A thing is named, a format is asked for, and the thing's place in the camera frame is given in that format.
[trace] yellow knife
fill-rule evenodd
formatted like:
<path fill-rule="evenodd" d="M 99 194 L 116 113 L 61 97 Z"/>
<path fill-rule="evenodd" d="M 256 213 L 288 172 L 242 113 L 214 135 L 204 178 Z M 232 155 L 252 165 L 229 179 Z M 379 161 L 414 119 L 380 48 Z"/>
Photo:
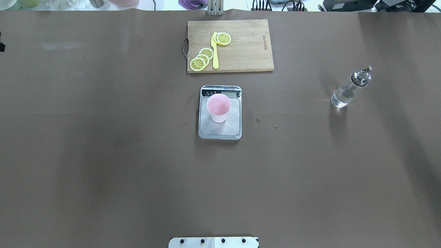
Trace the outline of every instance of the yellow knife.
<path fill-rule="evenodd" d="M 211 37 L 211 46 L 213 47 L 213 69 L 219 68 L 219 60 L 217 58 L 217 43 L 214 41 L 216 34 L 217 32 L 214 32 L 213 36 Z"/>

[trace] white floor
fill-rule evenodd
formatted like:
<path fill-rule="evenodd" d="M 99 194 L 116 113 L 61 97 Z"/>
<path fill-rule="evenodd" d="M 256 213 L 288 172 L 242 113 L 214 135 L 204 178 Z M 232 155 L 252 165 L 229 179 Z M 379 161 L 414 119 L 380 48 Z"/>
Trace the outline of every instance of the white floor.
<path fill-rule="evenodd" d="M 185 10 L 185 8 L 178 4 L 178 0 L 155 1 L 156 10 Z M 305 7 L 308 11 L 320 11 L 317 8 L 317 5 L 323 5 L 323 0 L 303 0 L 302 2 L 305 4 Z M 252 4 L 253 0 L 224 0 L 224 10 L 250 10 L 252 8 Z M 437 0 L 434 4 L 441 8 L 441 0 Z M 283 7 L 283 4 L 272 5 L 272 7 L 273 11 L 280 11 Z M 154 10 L 154 4 L 153 0 L 139 0 L 137 4 L 134 4 L 132 6 L 118 7 L 110 3 L 108 0 L 104 0 L 104 5 L 101 8 L 94 8 L 90 4 L 89 0 L 42 0 L 40 5 L 32 8 L 31 10 L 124 10 L 128 8 Z M 434 7 L 430 7 L 426 12 L 440 13 Z"/>

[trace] lime slice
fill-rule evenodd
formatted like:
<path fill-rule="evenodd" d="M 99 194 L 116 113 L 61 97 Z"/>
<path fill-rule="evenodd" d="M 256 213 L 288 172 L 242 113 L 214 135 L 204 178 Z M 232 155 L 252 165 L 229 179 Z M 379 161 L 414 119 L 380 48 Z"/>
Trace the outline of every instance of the lime slice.
<path fill-rule="evenodd" d="M 210 62 L 210 58 L 205 54 L 199 54 L 196 56 L 196 58 L 202 58 L 205 61 L 205 66 L 207 66 Z"/>
<path fill-rule="evenodd" d="M 215 41 L 220 45 L 228 45 L 231 42 L 231 36 L 228 33 L 217 33 Z"/>
<path fill-rule="evenodd" d="M 199 54 L 207 55 L 209 60 L 213 58 L 213 50 L 211 50 L 211 48 L 208 48 L 208 47 L 202 48 L 199 51 Z"/>
<path fill-rule="evenodd" d="M 190 61 L 190 69 L 193 71 L 202 71 L 206 66 L 207 63 L 205 63 L 205 60 L 200 57 L 196 57 Z"/>

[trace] bottle cap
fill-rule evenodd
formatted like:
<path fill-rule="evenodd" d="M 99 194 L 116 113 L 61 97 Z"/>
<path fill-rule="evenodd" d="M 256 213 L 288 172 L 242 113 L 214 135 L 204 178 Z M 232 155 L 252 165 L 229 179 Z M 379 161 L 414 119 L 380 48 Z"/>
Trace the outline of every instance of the bottle cap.
<path fill-rule="evenodd" d="M 370 76 L 371 71 L 372 67 L 370 65 L 366 69 L 355 71 L 354 74 L 352 74 L 352 81 L 358 86 L 367 85 L 372 79 Z"/>

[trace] knife handle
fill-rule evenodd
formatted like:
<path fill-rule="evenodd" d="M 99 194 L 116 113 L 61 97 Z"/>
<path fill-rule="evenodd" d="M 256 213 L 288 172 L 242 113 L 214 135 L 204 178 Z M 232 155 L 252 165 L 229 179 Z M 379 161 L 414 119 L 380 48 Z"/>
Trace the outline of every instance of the knife handle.
<path fill-rule="evenodd" d="M 217 58 L 217 45 L 213 47 L 213 69 L 219 68 L 219 60 Z"/>

